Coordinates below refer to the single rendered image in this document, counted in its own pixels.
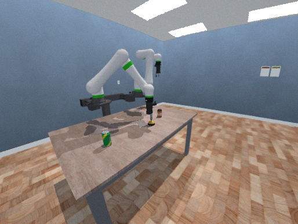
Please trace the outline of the yellow dome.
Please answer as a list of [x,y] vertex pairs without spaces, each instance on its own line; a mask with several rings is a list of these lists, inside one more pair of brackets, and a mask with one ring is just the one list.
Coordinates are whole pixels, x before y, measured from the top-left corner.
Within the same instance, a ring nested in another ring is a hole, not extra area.
[[155,124],[155,122],[152,121],[152,120],[148,122],[148,125],[151,125],[151,126],[152,126],[152,125],[154,125],[154,124]]

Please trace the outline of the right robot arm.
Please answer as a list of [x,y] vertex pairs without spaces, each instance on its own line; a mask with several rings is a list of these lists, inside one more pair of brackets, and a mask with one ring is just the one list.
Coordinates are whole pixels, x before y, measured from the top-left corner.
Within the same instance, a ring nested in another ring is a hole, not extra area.
[[103,85],[120,66],[136,81],[140,89],[145,93],[145,97],[153,97],[154,87],[150,84],[146,85],[147,83],[130,61],[128,52],[124,49],[119,49],[105,67],[86,84],[86,90],[92,94],[90,99],[93,104],[106,102]]

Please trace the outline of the green drink can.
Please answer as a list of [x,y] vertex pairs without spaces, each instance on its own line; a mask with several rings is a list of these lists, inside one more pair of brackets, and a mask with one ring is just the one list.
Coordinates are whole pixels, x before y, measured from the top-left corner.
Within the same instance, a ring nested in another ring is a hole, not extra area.
[[111,143],[111,135],[110,135],[109,131],[103,131],[102,138],[103,138],[104,146],[108,147],[112,144]]

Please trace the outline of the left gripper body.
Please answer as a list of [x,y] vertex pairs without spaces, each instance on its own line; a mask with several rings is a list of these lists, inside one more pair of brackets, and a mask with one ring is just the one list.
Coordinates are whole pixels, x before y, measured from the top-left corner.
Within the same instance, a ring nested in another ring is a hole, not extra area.
[[156,73],[161,73],[160,72],[160,68],[161,68],[160,65],[161,65],[161,62],[156,62],[156,64],[154,65],[154,67],[156,67],[156,70],[157,70]]

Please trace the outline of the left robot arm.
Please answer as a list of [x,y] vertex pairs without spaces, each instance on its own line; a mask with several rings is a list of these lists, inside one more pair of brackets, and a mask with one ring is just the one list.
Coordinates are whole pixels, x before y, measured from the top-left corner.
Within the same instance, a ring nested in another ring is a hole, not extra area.
[[[154,54],[154,51],[152,49],[146,49],[146,50],[138,50],[136,52],[136,57],[138,59],[145,59],[146,60],[146,73],[145,73],[145,80],[146,83],[153,85],[152,80],[152,65],[153,60],[156,60],[156,62],[161,62],[161,54]],[[134,90],[131,93],[131,95],[135,96],[143,96],[143,91],[140,89],[138,84],[134,81]]]

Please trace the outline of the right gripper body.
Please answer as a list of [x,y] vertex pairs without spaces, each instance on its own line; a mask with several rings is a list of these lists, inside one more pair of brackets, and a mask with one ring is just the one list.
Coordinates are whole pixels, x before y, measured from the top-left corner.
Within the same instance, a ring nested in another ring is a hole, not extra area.
[[146,101],[146,109],[147,109],[146,114],[148,115],[152,114],[153,113],[152,106],[156,106],[157,103],[153,102],[154,101],[153,97],[145,97],[145,101]]

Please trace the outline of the small jar with black lid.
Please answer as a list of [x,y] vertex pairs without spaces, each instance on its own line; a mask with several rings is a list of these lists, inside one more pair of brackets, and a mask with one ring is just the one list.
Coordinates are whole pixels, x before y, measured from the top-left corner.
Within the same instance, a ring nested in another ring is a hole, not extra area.
[[157,110],[157,117],[162,117],[162,109]]

